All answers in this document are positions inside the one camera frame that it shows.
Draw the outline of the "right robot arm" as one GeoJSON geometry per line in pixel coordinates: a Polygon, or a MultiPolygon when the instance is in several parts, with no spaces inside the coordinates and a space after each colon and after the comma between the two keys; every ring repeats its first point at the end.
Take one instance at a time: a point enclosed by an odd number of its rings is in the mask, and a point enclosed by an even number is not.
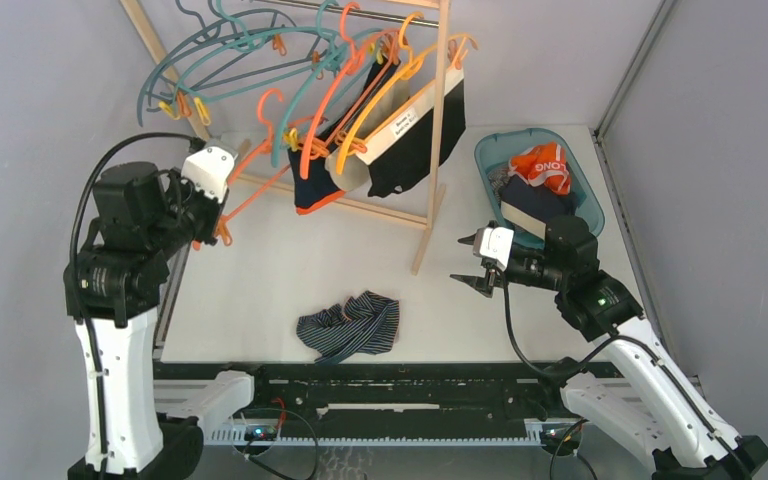
{"type": "Polygon", "coordinates": [[[592,345],[582,360],[541,368],[519,360],[546,380],[544,412],[568,411],[598,427],[654,479],[750,479],[768,461],[768,445],[742,435],[707,403],[671,358],[643,307],[618,279],[601,269],[598,241],[572,215],[550,220],[542,248],[514,241],[496,222],[461,238],[480,259],[482,276],[456,280],[486,297],[505,296],[513,284],[555,294],[562,319],[592,345]]]}

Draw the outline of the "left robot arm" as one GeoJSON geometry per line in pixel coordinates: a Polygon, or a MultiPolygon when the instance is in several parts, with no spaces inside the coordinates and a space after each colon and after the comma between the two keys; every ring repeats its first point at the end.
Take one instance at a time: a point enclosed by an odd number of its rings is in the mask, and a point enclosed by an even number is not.
{"type": "Polygon", "coordinates": [[[181,167],[115,163],[117,143],[82,190],[63,273],[65,305],[83,351],[88,446],[71,479],[184,479],[204,449],[194,414],[157,411],[153,335],[170,260],[213,245],[238,158],[213,138],[188,138],[181,167]]]}

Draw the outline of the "navy striped underwear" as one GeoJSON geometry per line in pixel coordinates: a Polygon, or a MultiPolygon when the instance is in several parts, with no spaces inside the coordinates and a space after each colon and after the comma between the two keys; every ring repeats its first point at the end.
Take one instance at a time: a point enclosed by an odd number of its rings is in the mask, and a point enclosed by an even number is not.
{"type": "Polygon", "coordinates": [[[297,338],[315,350],[320,365],[337,365],[355,354],[379,355],[396,343],[401,318],[400,301],[364,291],[319,312],[301,316],[297,338]]]}

